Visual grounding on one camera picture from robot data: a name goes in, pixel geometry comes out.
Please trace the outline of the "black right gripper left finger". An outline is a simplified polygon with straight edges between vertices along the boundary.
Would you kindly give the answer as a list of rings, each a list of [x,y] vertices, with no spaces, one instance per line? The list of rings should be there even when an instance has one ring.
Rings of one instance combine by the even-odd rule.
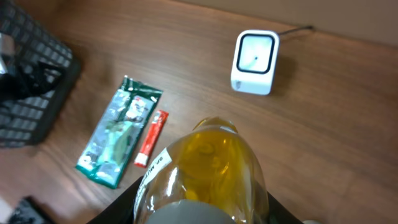
[[[134,202],[143,176],[139,177],[112,204],[87,224],[130,224],[134,221]]]

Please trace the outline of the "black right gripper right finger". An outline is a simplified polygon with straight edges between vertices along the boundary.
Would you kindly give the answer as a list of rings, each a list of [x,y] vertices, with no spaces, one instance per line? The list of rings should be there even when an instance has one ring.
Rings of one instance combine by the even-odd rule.
[[[269,192],[267,194],[269,201],[268,224],[303,224],[302,221],[292,215]]]

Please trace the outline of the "yellow drink bottle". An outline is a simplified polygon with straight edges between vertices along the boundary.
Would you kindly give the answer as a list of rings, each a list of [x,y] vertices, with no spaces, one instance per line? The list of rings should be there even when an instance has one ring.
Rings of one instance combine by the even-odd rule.
[[[232,121],[205,118],[148,166],[134,223],[267,223],[261,166]]]

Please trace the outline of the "teal candy wrapper packet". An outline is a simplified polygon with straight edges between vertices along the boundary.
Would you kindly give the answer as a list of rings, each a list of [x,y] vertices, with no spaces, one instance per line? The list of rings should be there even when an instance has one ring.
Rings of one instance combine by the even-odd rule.
[[[110,121],[105,129],[106,144],[101,155],[103,162],[123,163],[133,123],[131,121]]]

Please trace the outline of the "red stick packet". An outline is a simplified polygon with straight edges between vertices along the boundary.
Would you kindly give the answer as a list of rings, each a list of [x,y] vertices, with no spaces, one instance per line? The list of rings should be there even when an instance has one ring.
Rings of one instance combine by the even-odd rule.
[[[156,142],[160,136],[160,133],[164,127],[164,124],[169,116],[169,113],[164,110],[158,110],[155,113],[154,119],[150,124],[149,130],[145,137],[145,140],[134,160],[134,165],[146,168],[148,160],[152,151],[155,148]]]

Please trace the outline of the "green glove packet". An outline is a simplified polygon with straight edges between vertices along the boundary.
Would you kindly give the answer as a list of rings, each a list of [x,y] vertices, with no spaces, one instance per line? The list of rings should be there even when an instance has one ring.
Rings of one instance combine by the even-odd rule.
[[[163,91],[127,76],[116,90],[75,168],[115,189]]]

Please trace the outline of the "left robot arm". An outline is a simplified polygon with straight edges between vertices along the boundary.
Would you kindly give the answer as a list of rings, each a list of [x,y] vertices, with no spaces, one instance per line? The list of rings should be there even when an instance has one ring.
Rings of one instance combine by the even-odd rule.
[[[37,62],[32,66],[31,72],[25,72],[15,54],[14,39],[1,34],[1,102],[43,95],[54,90],[63,80],[64,68],[44,62]],[[45,75],[47,70],[56,71],[60,75],[53,82],[49,82]]]

